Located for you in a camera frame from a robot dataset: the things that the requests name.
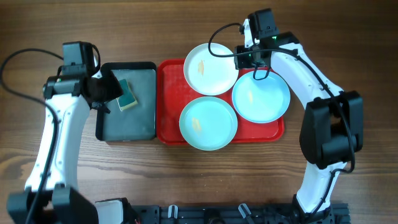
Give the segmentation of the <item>light green plate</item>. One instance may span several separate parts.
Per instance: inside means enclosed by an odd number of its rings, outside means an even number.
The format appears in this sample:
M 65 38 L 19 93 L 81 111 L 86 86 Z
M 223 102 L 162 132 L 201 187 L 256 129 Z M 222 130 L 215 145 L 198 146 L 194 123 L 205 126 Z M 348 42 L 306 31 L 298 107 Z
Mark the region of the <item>light green plate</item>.
M 224 100 L 203 96 L 184 107 L 179 129 L 189 145 L 202 151 L 215 151 L 233 140 L 238 119 L 234 109 Z

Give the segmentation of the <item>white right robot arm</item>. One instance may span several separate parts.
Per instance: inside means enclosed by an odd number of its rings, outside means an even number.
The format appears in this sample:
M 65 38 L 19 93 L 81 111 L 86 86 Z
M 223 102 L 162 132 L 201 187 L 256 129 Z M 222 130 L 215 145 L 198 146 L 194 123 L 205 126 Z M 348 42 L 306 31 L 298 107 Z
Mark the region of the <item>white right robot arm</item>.
M 299 143 L 307 166 L 294 206 L 303 218 L 325 216 L 339 174 L 354 171 L 363 146 L 363 99 L 329 81 L 291 32 L 261 39 L 245 32 L 234 54 L 238 69 L 275 71 L 303 105 Z

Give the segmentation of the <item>white plate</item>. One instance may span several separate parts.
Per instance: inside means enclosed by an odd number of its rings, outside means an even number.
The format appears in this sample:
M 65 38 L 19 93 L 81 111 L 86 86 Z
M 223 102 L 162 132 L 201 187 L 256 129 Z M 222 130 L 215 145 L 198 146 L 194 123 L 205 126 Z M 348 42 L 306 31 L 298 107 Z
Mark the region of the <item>white plate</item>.
M 201 44 L 185 58 L 183 74 L 188 85 L 202 95 L 216 96 L 227 92 L 238 79 L 239 71 L 229 48 L 211 43 Z

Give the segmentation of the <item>green yellow sponge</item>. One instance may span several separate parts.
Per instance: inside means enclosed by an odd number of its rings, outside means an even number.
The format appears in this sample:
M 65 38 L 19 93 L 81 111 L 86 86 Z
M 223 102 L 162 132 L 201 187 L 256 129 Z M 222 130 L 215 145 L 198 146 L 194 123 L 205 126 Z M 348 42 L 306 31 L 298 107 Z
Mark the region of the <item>green yellow sponge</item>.
M 119 84 L 123 91 L 123 94 L 117 98 L 119 109 L 121 111 L 124 111 L 133 106 L 136 106 L 138 102 L 129 86 L 128 81 L 126 79 L 122 79 L 119 81 Z

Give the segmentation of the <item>light blue plate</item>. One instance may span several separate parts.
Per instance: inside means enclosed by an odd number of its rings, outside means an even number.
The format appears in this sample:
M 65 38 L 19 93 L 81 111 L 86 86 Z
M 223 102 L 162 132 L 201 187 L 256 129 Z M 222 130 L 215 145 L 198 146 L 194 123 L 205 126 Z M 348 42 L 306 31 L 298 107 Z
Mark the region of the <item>light blue plate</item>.
M 252 123 L 271 123 L 284 115 L 290 105 L 290 90 L 283 78 L 267 70 L 247 72 L 232 90 L 236 112 Z

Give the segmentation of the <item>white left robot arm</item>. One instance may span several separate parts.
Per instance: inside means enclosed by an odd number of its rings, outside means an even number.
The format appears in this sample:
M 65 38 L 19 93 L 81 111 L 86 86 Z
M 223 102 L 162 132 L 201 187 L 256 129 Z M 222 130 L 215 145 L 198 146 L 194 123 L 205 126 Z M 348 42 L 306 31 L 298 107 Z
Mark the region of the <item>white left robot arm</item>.
M 88 103 L 70 93 L 53 95 L 46 102 L 50 107 L 35 167 L 25 191 L 9 196 L 9 215 L 15 223 L 122 223 L 122 201 L 91 203 L 78 191 L 77 163 Z

